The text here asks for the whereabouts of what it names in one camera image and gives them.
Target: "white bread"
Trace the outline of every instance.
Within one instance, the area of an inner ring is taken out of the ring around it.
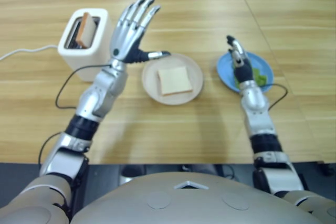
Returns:
[[[161,84],[161,95],[193,91],[185,66],[171,69],[159,69],[157,73]]]

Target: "humanoid robot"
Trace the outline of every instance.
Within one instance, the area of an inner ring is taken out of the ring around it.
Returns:
[[[269,103],[254,81],[244,48],[228,36],[235,76],[240,83],[245,127],[256,170],[251,188],[203,173],[141,176],[89,204],[72,218],[70,185],[83,175],[99,124],[124,89],[127,64],[169,56],[143,52],[140,41],[160,9],[154,0],[137,0],[120,16],[110,44],[111,59],[82,94],[75,115],[33,180],[0,209],[1,224],[89,223],[336,223],[334,201],[303,189],[282,151]]]

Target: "black cable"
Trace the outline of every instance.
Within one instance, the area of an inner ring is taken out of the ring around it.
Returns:
[[[288,89],[284,85],[281,85],[281,84],[278,84],[278,83],[266,84],[266,85],[262,85],[260,87],[263,88],[263,87],[269,87],[269,86],[281,87],[285,90],[285,93],[268,108],[268,111],[270,111],[278,102],[280,102],[288,94]]]
[[[48,139],[47,140],[45,140],[45,142],[43,143],[43,145],[42,145],[42,147],[41,147],[41,149],[40,149],[40,152],[39,152],[39,154],[38,154],[38,159],[37,159],[37,164],[38,164],[38,169],[40,170],[41,169],[41,156],[42,156],[42,152],[43,152],[43,149],[44,149],[44,147],[46,146],[46,144],[54,137],[54,136],[57,136],[57,135],[59,135],[59,134],[61,134],[61,132],[57,132],[57,133],[55,133],[55,134],[53,134],[53,135],[51,135],[50,137],[48,137]]]
[[[58,105],[58,99],[59,99],[59,96],[61,95],[64,87],[66,86],[66,84],[68,83],[68,81],[71,79],[71,77],[77,73],[79,70],[82,70],[82,69],[85,69],[85,68],[102,68],[102,67],[112,67],[110,64],[103,64],[103,65],[88,65],[88,66],[84,66],[84,67],[81,67],[81,68],[77,68],[74,72],[71,73],[71,75],[69,75],[69,77],[67,78],[67,80],[64,82],[64,84],[62,85],[61,89],[59,90],[57,96],[56,96],[56,99],[55,99],[55,106],[59,109],[63,109],[63,110],[66,110],[66,109],[76,109],[75,106],[60,106]]]
[[[233,167],[231,165],[223,165],[223,166],[227,166],[231,170],[231,174],[226,175],[225,172],[224,172],[224,169],[223,169],[224,178],[239,181],[239,179],[236,177],[235,170],[233,169]]]

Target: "wood grain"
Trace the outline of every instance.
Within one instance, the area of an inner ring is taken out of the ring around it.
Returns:
[[[106,8],[115,23],[131,1],[0,0],[0,55],[21,47],[57,44],[71,14],[79,8]],[[162,9],[141,47],[191,57],[203,71],[204,89],[188,104],[162,105],[142,88],[143,65],[131,65],[125,91],[94,138],[88,154],[91,162],[251,163],[239,95],[222,84],[215,70],[217,60],[227,50],[225,36],[236,36],[248,50],[266,59],[276,82],[287,86],[288,82],[245,0],[157,3]],[[55,96],[71,71],[55,50],[48,49],[13,55],[1,62],[0,72],[0,162],[34,163],[46,137],[64,130],[73,114],[54,107]],[[60,103],[75,105],[87,86],[74,77]],[[267,96],[272,102],[282,92],[274,87]],[[322,159],[292,90],[271,116],[293,161]]]
[[[246,0],[309,124],[336,162],[336,0]]]

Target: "white power cord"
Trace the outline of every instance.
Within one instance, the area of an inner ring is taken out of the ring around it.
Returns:
[[[3,55],[2,57],[0,57],[0,61],[6,59],[7,57],[9,57],[13,54],[16,54],[17,52],[39,52],[39,51],[42,51],[42,50],[45,50],[45,49],[48,49],[48,48],[57,48],[57,46],[56,45],[46,45],[44,47],[40,47],[40,48],[36,48],[36,49],[19,48],[19,49],[16,49],[16,50],[14,50],[12,52],[9,52],[9,53]]]

